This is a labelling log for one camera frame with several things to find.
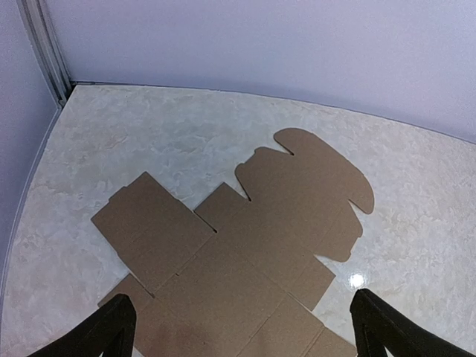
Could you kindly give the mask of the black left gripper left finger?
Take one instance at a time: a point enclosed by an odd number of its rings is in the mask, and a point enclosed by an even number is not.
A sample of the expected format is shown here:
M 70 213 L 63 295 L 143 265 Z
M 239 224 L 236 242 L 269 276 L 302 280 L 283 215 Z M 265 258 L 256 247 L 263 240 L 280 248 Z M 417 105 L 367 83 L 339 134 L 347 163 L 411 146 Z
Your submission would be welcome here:
M 135 308 L 117 294 L 63 337 L 36 351 L 37 356 L 131 356 Z

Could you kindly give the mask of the brown cardboard box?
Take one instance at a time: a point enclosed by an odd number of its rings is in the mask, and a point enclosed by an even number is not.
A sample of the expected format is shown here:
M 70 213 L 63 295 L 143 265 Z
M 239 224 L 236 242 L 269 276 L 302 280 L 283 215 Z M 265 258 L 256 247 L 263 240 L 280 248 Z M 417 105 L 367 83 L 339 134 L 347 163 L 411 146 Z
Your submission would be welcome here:
M 129 274 L 114 293 L 137 311 L 143 356 L 354 356 L 312 310 L 372 213 L 363 173 L 317 136 L 275 133 L 196 209 L 150 174 L 122 187 L 92 222 Z

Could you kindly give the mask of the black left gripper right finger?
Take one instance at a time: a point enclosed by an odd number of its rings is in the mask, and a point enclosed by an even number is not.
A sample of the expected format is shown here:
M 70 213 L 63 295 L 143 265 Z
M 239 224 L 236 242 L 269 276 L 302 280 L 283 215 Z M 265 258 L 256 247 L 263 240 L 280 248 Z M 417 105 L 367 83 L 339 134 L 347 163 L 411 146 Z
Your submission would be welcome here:
M 350 304 L 358 356 L 470 356 L 406 318 L 369 289 Z

